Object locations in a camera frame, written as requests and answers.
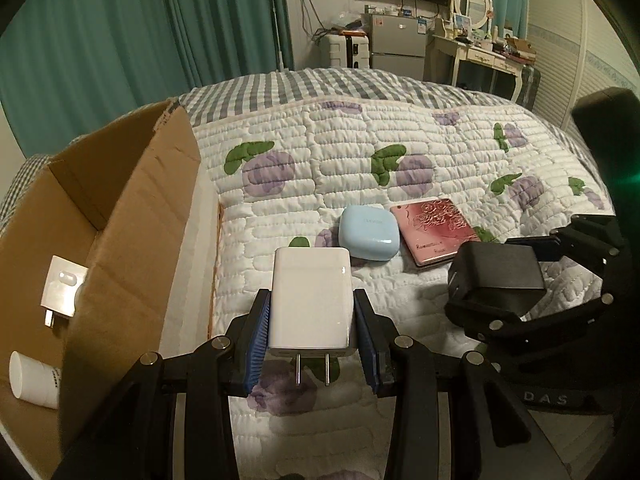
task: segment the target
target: hanging cord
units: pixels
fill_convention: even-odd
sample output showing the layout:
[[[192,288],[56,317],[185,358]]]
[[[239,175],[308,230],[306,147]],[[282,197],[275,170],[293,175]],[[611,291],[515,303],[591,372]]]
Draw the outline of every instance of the hanging cord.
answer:
[[[305,34],[308,38],[311,39],[311,41],[313,41],[315,44],[320,44],[320,40],[322,38],[324,38],[327,34],[330,34],[332,32],[340,32],[339,28],[326,28],[324,26],[324,23],[322,23],[322,20],[320,19],[320,16],[318,16],[318,11],[316,10],[316,6],[313,3],[313,0],[308,0],[309,5],[311,5],[311,9],[314,12],[314,15],[316,17],[316,20],[318,20],[318,23],[320,24],[320,27],[316,29],[316,31],[312,34],[311,33],[311,14],[309,13],[309,9],[306,6],[306,1],[307,0],[300,0],[300,11],[302,12],[302,30],[305,31]],[[305,25],[305,15],[306,15],[306,21],[308,22],[308,29],[306,28]]]

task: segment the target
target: light blue case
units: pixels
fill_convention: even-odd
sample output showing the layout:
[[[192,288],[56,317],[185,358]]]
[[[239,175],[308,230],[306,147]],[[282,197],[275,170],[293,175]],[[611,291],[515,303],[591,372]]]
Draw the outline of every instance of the light blue case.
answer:
[[[386,209],[350,205],[340,216],[338,243],[356,258],[386,262],[400,248],[398,222]]]

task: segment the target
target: photo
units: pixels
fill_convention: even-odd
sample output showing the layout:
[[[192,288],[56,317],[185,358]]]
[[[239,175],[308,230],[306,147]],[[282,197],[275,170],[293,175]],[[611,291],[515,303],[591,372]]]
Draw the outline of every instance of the photo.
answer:
[[[453,26],[458,31],[459,36],[471,39],[471,18],[463,14],[453,15]]]

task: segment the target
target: white cup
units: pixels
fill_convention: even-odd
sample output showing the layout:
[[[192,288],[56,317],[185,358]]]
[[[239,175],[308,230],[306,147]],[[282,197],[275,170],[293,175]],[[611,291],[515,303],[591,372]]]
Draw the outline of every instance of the white cup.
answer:
[[[60,369],[12,352],[9,382],[14,397],[45,408],[58,408]]]

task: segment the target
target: suitcase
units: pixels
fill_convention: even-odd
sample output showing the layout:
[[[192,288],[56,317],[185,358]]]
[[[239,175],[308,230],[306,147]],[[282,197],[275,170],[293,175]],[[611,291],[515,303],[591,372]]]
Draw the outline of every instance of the suitcase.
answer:
[[[522,90],[516,100],[520,106],[524,106],[527,110],[533,111],[533,105],[536,102],[538,87],[540,86],[540,78],[542,74],[540,70],[531,65],[525,65],[522,69]],[[513,91],[516,88],[516,81],[513,75],[504,72],[498,72],[495,78],[495,88],[493,94],[511,99]]]

